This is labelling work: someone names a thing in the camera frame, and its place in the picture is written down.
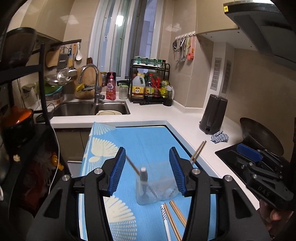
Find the chrome faucet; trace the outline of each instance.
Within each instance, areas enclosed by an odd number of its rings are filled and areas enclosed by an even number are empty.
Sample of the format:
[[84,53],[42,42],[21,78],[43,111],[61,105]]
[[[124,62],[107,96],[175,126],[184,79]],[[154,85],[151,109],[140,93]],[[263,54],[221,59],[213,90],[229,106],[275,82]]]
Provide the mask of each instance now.
[[94,64],[87,64],[87,65],[84,65],[84,66],[81,67],[81,74],[80,74],[80,77],[78,79],[78,84],[82,84],[82,79],[83,79],[84,72],[89,67],[94,68],[94,70],[96,71],[96,84],[95,84],[95,87],[94,87],[94,103],[98,104],[99,100],[104,100],[105,99],[105,96],[99,94],[99,89],[100,89],[100,86],[99,86],[99,70]]

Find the blue tablecloth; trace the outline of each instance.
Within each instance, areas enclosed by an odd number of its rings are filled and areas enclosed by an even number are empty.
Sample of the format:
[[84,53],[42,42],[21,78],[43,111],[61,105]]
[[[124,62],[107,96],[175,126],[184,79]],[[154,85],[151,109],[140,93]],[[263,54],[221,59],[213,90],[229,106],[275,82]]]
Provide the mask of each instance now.
[[[132,162],[140,167],[141,164],[156,165],[158,162],[169,163],[169,149],[175,146],[180,157],[189,159],[188,154],[181,147],[174,136],[164,126],[148,127],[120,127],[94,123],[83,157],[81,176],[88,174],[97,167],[101,167],[105,160],[116,155],[119,147],[126,149],[126,154]],[[136,202],[135,183],[136,174],[132,167],[125,163],[117,191],[110,198],[104,198],[108,222],[115,241],[140,240],[158,241],[167,240],[160,205],[157,202],[140,206]],[[176,205],[187,218],[191,198],[184,198],[179,194],[174,198]],[[179,232],[185,228],[179,221],[171,206],[168,204]],[[79,227],[81,238],[87,240],[84,199],[79,196]],[[172,227],[170,235],[173,241],[177,240]],[[209,237],[215,237],[216,230],[216,196],[211,195],[211,217]]]

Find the stainless steel sink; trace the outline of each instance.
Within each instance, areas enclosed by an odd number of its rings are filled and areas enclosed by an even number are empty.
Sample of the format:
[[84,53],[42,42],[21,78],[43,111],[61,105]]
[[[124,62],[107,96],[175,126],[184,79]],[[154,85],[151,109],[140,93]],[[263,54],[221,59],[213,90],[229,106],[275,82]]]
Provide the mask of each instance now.
[[93,102],[61,103],[54,111],[54,116],[96,115],[100,110],[116,110],[123,115],[130,114],[125,101],[103,101],[99,104]]
[[100,110],[116,110],[123,115],[130,114],[125,101],[102,101],[96,105],[95,113],[97,114]]

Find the wok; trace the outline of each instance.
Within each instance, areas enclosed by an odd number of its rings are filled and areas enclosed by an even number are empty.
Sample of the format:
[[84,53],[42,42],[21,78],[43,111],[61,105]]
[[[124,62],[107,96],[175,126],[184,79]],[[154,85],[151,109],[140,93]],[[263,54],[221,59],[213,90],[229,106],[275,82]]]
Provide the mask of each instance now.
[[240,120],[244,141],[256,150],[268,150],[282,156],[284,148],[279,139],[264,125],[252,119],[242,117]]

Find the vent cover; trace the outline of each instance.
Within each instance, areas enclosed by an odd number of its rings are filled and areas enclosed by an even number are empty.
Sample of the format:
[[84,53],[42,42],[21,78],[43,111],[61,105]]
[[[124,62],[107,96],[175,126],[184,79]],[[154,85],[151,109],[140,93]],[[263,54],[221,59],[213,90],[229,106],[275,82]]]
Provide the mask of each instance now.
[[227,60],[226,63],[226,70],[225,70],[225,76],[224,76],[224,81],[223,81],[223,87],[221,93],[226,94],[227,88],[229,85],[229,79],[230,79],[230,72],[231,72],[231,62]]
[[211,90],[214,90],[214,91],[216,91],[218,88],[219,75],[220,75],[220,70],[221,70],[221,62],[222,62],[222,58],[215,58],[213,78],[212,78],[212,83],[211,83]]

